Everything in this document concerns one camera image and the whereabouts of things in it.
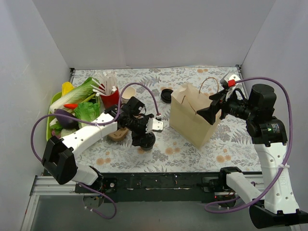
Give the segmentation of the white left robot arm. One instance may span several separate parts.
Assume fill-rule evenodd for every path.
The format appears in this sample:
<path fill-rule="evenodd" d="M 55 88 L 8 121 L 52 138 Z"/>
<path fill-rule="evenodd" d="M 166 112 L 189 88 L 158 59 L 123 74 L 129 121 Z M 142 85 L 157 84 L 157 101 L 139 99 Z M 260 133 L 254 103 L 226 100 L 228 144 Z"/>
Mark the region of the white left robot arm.
<path fill-rule="evenodd" d="M 153 114 L 141 114 L 144 104 L 132 97 L 127 104 L 107 108 L 91 125 L 60 139 L 51 137 L 44 151 L 42 165 L 60 184 L 69 181 L 83 183 L 93 193 L 102 188 L 103 175 L 91 166 L 76 163 L 76 158 L 101 138 L 127 128 L 132 133 L 133 146 L 151 150 L 155 132 L 163 131 L 163 122 Z"/>

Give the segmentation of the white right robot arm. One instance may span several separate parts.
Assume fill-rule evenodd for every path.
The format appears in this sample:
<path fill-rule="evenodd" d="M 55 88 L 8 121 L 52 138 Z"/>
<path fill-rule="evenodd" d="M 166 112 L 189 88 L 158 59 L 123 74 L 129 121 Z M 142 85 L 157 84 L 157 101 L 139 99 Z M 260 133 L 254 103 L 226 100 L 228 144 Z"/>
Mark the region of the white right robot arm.
<path fill-rule="evenodd" d="M 287 160 L 290 155 L 291 136 L 282 121 L 273 116 L 276 94 L 265 84 L 252 86 L 248 99 L 239 100 L 236 88 L 226 88 L 212 96 L 208 108 L 197 114 L 210 124 L 231 115 L 246 122 L 261 164 L 264 191 L 260 192 L 237 167 L 225 167 L 219 172 L 218 187 L 223 191 L 234 190 L 244 205 L 220 211 L 231 213 L 249 208 L 253 225 L 258 228 L 293 226 L 308 221 L 307 212 L 296 202 L 289 177 Z"/>

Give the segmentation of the brown paper bag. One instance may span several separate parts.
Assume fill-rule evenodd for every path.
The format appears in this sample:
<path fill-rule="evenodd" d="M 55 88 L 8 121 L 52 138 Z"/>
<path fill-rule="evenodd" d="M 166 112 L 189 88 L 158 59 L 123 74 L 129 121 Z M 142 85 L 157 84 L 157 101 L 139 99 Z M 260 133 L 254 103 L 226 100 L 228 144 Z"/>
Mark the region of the brown paper bag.
<path fill-rule="evenodd" d="M 216 113 L 213 125 L 196 113 L 210 104 L 209 96 L 190 83 L 182 84 L 171 94 L 169 125 L 197 149 L 209 141 L 220 123 L 221 111 Z"/>

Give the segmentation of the black sleeved paper cup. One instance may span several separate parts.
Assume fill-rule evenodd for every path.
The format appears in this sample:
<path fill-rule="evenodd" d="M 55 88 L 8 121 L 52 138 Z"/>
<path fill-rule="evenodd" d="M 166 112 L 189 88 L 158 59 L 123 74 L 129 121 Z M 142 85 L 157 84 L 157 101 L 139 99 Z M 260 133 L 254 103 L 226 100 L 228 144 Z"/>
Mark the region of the black sleeved paper cup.
<path fill-rule="evenodd" d="M 153 144 L 152 145 L 145 145 L 145 146 L 140 146 L 140 148 L 144 151 L 150 151 L 153 148 Z"/>

